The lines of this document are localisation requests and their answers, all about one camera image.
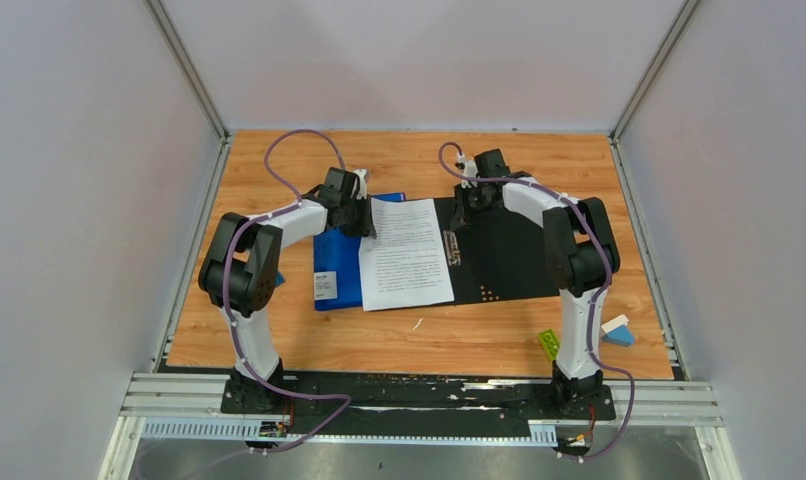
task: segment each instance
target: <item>white panel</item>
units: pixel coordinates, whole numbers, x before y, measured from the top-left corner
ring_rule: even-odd
[[[743,477],[806,478],[806,0],[704,2],[624,145]]]
[[[602,130],[682,0],[167,0],[232,128]]]
[[[0,479],[94,478],[214,135],[140,1],[0,1]]]

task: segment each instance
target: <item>wooden table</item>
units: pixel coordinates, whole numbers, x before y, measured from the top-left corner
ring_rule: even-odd
[[[235,138],[168,365],[225,367],[234,362],[226,324],[197,287],[197,273],[224,213],[263,213],[293,200],[291,192],[262,165],[265,149],[281,133],[241,131]],[[637,378],[672,378],[605,136],[363,131],[333,131],[330,136],[348,169],[370,170],[372,193],[402,191],[409,199],[452,196],[458,181],[441,169],[436,152],[444,141],[455,140],[469,156],[500,148],[513,171],[530,172],[557,191],[579,198],[600,197],[621,252],[621,271],[614,277],[603,318],[626,314],[637,337],[629,348],[601,342],[601,357],[629,369]],[[323,181],[327,168],[335,165],[335,156],[324,140],[298,135],[277,147],[271,164],[305,192]],[[312,300],[312,240],[285,250],[279,270],[286,281],[269,305],[270,323],[287,369],[550,374],[550,362],[536,335],[549,328],[561,331],[558,297],[382,312],[361,308],[317,312]],[[421,325],[413,329],[421,318]]]

